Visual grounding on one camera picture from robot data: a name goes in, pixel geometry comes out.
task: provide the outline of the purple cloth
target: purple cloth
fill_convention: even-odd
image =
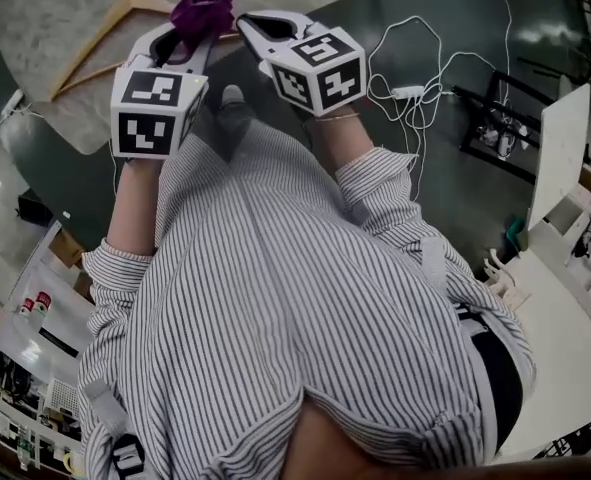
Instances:
[[[217,39],[233,26],[233,0],[181,0],[171,13],[188,54],[207,36]]]

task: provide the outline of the wooden hanger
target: wooden hanger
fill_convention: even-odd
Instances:
[[[226,34],[222,34],[221,36],[219,36],[218,42],[238,41],[240,39],[241,39],[240,35],[237,32],[228,32]],[[102,75],[106,75],[107,73],[111,73],[111,72],[115,71],[118,67],[122,66],[124,64],[124,62],[126,62],[126,61],[123,60],[121,62],[116,62],[115,64],[111,64],[110,66],[107,66],[105,68],[98,69],[94,73],[83,76],[79,80],[75,80],[74,82],[71,82],[70,84],[66,84],[64,87],[62,87],[57,92],[57,94],[55,94],[53,100],[51,100],[51,101],[54,101],[56,98],[59,98],[65,92],[68,92],[71,89],[74,89],[78,85],[82,85],[90,80],[93,80],[94,78],[99,78]]]
[[[66,67],[61,76],[51,87],[48,95],[48,101],[53,101],[60,92],[64,84],[77,70],[84,59],[93,51],[100,41],[115,28],[115,26],[128,16],[132,11],[142,10],[170,14],[175,6],[166,0],[118,0],[108,10],[101,27],[93,38],[79,51],[75,59]]]

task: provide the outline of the plastic container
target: plastic container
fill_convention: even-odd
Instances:
[[[46,292],[39,292],[35,299],[35,305],[33,311],[37,311],[40,315],[46,318],[48,308],[51,307],[51,296]]]
[[[23,426],[19,426],[17,430],[17,458],[19,459],[20,468],[22,471],[28,471],[33,456],[33,445],[31,444],[31,434],[29,430]]]
[[[48,308],[51,306],[51,297],[46,292],[39,292],[35,298],[35,305],[30,313],[29,322],[31,326],[39,331],[46,318]]]
[[[33,307],[35,307],[35,303],[32,301],[32,299],[26,298],[22,303],[22,307],[19,310],[19,314],[28,316],[31,314],[31,311],[33,311]]]

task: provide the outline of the wrist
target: wrist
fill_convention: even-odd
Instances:
[[[343,117],[352,114],[356,114],[353,107],[351,107],[350,105],[344,105],[343,107],[336,108],[332,112],[329,112],[328,114],[322,116],[320,119],[324,119],[325,117]]]
[[[164,162],[162,160],[152,160],[150,158],[131,158],[124,164],[125,169],[150,176],[159,176],[163,166]]]

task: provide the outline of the power adapter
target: power adapter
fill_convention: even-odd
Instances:
[[[405,87],[396,87],[391,91],[393,98],[396,100],[410,100],[413,98],[421,98],[424,96],[424,86],[422,85],[407,85]]]
[[[17,108],[17,105],[19,105],[19,102],[22,101],[22,99],[24,99],[24,93],[21,89],[17,89],[2,109],[2,120],[6,119],[13,113],[13,110]]]

